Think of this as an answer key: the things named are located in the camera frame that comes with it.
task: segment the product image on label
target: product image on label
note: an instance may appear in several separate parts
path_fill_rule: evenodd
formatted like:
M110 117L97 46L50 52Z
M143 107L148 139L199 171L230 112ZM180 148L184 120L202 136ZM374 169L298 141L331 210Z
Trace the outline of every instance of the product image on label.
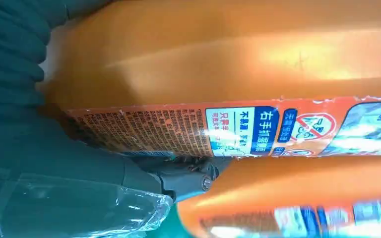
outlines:
M381 102L353 106L320 155L341 154L381 155Z

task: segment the detergent bottle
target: detergent bottle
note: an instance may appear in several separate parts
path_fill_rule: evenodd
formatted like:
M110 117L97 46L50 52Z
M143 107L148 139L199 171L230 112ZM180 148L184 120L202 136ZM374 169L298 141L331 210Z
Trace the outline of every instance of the detergent bottle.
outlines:
M381 157L233 161L178 214L198 238L381 237Z
M381 0L116 1L45 92L126 155L381 155Z

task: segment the plastic wrap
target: plastic wrap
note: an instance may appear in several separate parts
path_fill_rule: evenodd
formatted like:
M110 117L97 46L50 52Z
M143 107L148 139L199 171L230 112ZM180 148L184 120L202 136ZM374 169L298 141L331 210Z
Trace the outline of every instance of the plastic wrap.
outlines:
M12 177L0 169L0 237L143 237L160 226L173 204L168 196L116 184Z

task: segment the screw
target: screw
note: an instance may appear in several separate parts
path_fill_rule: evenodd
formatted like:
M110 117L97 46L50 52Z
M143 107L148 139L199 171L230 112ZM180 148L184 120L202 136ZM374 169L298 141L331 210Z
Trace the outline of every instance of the screw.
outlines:
M204 177L202 180L202 189L208 191L212 186L212 179L208 176Z

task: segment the orange label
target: orange label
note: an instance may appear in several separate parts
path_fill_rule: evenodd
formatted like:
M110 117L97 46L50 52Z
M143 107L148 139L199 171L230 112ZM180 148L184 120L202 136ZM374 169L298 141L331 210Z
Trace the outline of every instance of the orange label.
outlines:
M381 155L381 98L71 110L85 142L127 155Z

